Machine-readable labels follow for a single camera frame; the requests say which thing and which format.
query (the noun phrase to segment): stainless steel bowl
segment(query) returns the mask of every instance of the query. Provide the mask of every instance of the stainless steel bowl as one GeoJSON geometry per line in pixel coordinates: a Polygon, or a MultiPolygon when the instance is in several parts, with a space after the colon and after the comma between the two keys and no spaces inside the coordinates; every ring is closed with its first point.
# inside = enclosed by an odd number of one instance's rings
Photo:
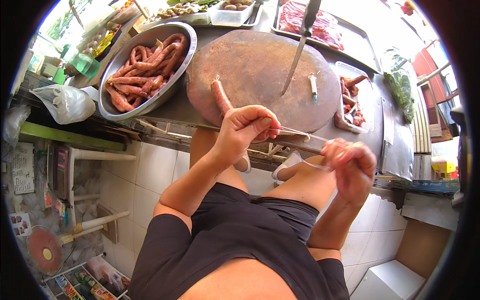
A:
{"type": "Polygon", "coordinates": [[[161,24],[134,36],[128,43],[123,45],[117,54],[115,54],[103,73],[102,81],[100,82],[100,89],[98,91],[100,93],[98,108],[100,109],[102,116],[104,116],[105,119],[112,121],[125,120],[134,116],[144,115],[164,104],[178,90],[180,86],[179,78],[185,72],[185,69],[192,60],[192,56],[196,49],[197,34],[195,33],[195,30],[190,25],[181,22],[161,24]],[[156,39],[163,41],[175,33],[183,33],[186,35],[190,41],[190,46],[185,60],[173,78],[155,96],[146,100],[139,107],[132,111],[124,113],[119,112],[112,104],[110,94],[105,88],[105,81],[110,75],[118,71],[120,67],[125,64],[127,59],[130,58],[130,53],[132,52],[133,48],[138,45],[153,47],[155,46],[156,39]]]}

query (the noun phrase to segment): right hand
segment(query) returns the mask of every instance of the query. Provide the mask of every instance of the right hand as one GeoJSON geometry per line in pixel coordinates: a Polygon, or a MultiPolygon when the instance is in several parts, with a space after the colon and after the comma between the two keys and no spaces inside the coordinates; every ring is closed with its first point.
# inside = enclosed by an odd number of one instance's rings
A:
{"type": "Polygon", "coordinates": [[[230,109],[211,152],[227,168],[241,159],[252,141],[275,139],[281,128],[276,115],[261,105],[230,109]]]}
{"type": "Polygon", "coordinates": [[[337,138],[324,144],[320,153],[336,171],[338,195],[346,203],[362,206],[372,189],[376,156],[364,143],[337,138]]]}

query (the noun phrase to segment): white shoe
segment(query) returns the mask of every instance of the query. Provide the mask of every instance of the white shoe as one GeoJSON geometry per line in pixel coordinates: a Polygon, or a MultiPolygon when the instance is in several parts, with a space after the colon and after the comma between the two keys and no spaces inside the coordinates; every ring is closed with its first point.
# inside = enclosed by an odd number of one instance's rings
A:
{"type": "Polygon", "coordinates": [[[278,166],[275,171],[272,172],[272,178],[275,179],[275,180],[280,180],[278,179],[277,177],[277,174],[278,172],[283,169],[283,168],[289,168],[291,166],[294,166],[296,165],[297,163],[300,163],[302,162],[303,160],[301,159],[301,156],[300,156],[300,153],[295,150],[293,151],[288,157],[287,159],[280,165],[278,166]]]}
{"type": "Polygon", "coordinates": [[[242,158],[238,162],[236,162],[233,165],[233,167],[237,171],[240,171],[240,172],[243,172],[243,173],[250,173],[250,171],[252,170],[252,166],[250,164],[250,158],[248,157],[248,150],[245,151],[242,158]]]}

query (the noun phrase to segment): knife handle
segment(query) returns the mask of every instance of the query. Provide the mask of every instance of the knife handle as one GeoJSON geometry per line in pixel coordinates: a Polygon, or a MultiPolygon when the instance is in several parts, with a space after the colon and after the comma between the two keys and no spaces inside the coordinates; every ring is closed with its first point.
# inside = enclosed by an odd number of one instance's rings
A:
{"type": "Polygon", "coordinates": [[[313,23],[317,19],[317,13],[320,9],[320,2],[322,2],[322,0],[308,1],[307,7],[305,8],[305,13],[303,14],[303,21],[300,28],[300,34],[302,36],[312,36],[312,27],[313,23]]]}

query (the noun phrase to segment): wooden cutting board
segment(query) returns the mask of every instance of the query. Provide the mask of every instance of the wooden cutting board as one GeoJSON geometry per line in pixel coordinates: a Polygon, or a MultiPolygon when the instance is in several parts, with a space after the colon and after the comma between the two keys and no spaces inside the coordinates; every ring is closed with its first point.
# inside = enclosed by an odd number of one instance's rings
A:
{"type": "Polygon", "coordinates": [[[340,85],[319,51],[305,45],[285,95],[281,95],[298,41],[252,30],[233,30],[196,52],[187,68],[187,96],[208,121],[222,117],[210,84],[217,75],[234,108],[260,104],[273,111],[283,126],[303,132],[322,128],[340,101],[340,85]],[[315,103],[308,76],[317,77],[315,103]]]}

